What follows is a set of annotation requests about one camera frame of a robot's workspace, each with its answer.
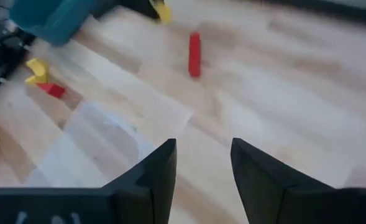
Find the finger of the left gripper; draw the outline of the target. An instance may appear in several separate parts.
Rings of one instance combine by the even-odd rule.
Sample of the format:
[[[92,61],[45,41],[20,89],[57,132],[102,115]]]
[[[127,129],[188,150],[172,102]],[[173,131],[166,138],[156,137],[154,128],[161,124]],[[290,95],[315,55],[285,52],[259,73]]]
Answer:
[[[160,19],[160,16],[158,15],[158,12],[155,9],[154,0],[120,0],[119,4],[122,7],[131,9],[151,19],[154,20]]]

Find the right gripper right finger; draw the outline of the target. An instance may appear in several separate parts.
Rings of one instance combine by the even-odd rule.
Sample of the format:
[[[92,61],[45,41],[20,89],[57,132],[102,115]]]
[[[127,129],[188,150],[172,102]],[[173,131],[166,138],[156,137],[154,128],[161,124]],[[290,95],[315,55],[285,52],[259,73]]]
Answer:
[[[231,163],[249,224],[366,224],[366,188],[335,189],[241,138]]]

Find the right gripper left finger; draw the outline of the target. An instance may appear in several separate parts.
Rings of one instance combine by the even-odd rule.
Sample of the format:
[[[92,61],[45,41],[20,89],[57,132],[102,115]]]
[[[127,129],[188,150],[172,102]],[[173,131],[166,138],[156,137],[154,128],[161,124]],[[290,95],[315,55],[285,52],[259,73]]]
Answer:
[[[167,224],[175,182],[168,139],[99,188],[0,188],[0,224]]]

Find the small yellow square block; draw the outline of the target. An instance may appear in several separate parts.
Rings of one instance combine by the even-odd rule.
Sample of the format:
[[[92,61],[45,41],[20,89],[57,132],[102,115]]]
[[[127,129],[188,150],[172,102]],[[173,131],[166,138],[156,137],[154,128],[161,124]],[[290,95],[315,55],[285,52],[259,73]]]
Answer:
[[[154,8],[161,23],[167,23],[171,21],[171,10],[163,0],[154,0]]]

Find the long red block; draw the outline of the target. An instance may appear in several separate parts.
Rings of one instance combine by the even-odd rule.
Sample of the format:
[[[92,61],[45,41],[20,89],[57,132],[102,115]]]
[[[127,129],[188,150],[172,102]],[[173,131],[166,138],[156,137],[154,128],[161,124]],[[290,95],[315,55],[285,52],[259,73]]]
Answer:
[[[188,73],[191,78],[198,78],[201,75],[201,38],[197,32],[190,34]]]

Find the long yellow block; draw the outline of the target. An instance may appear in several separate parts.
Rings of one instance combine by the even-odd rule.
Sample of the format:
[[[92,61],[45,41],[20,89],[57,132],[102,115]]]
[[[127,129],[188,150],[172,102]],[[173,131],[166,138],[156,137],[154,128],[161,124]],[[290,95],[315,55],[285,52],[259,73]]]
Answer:
[[[26,84],[48,83],[48,65],[46,62],[39,58],[32,58],[25,64],[33,73],[32,76],[25,79]]]

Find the red wedge block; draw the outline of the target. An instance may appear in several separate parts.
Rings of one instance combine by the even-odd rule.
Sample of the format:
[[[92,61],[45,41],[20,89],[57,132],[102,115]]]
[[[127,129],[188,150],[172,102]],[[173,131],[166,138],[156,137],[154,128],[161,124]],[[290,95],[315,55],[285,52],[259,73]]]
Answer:
[[[65,93],[65,88],[55,83],[37,83],[36,85],[55,98],[61,98]]]

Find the clear plastic bin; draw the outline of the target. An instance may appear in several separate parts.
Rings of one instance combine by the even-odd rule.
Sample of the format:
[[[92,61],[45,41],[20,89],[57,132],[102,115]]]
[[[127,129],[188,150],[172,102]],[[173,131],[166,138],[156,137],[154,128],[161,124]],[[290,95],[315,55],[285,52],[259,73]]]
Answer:
[[[26,187],[102,187],[155,149],[133,126],[95,103],[80,103],[24,182]]]

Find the teal plastic bin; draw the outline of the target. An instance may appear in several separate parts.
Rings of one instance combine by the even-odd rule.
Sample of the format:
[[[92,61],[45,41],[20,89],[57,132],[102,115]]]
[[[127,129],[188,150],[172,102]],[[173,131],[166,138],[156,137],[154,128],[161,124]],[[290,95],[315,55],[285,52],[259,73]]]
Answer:
[[[9,18],[49,44],[66,44],[96,8],[97,0],[14,0]]]

